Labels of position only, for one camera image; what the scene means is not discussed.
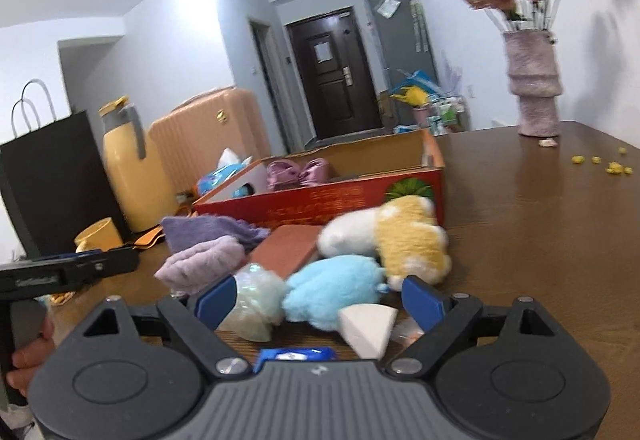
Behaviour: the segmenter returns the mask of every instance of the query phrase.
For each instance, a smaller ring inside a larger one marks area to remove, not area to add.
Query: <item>doorway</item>
[[[258,54],[260,71],[271,99],[276,123],[287,154],[303,149],[300,128],[296,114],[292,110],[284,72],[280,67],[278,47],[270,25],[249,20],[255,49]]]
[[[318,140],[382,127],[353,7],[287,25]]]

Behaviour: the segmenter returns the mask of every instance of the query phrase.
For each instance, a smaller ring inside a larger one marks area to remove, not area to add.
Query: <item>door handle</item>
[[[347,86],[353,86],[353,76],[351,75],[351,68],[345,66],[342,69],[342,74],[344,75],[344,80],[347,82]]]

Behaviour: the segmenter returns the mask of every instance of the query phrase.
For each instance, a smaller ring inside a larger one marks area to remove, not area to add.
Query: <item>purple towel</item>
[[[251,252],[270,232],[230,216],[167,216],[160,223],[172,254],[222,236],[233,236],[244,246],[245,252]]]
[[[244,261],[238,240],[222,236],[172,255],[155,274],[169,288],[193,295],[233,274]]]

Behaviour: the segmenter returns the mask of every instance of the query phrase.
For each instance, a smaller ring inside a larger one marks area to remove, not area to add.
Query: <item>blue gripper pad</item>
[[[236,305],[236,278],[225,277],[217,285],[195,295],[194,314],[210,330],[215,330]]]
[[[402,283],[402,306],[425,332],[444,319],[448,301],[449,298],[415,276]]]

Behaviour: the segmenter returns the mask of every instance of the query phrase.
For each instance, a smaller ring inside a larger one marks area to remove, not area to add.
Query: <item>gray refrigerator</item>
[[[398,0],[398,9],[387,19],[377,11],[382,1],[366,0],[366,6],[389,91],[404,80],[404,72],[411,74],[416,70],[422,70],[438,83],[421,6],[412,8],[411,0]],[[415,124],[411,107],[403,102],[394,101],[393,104],[396,123]]]

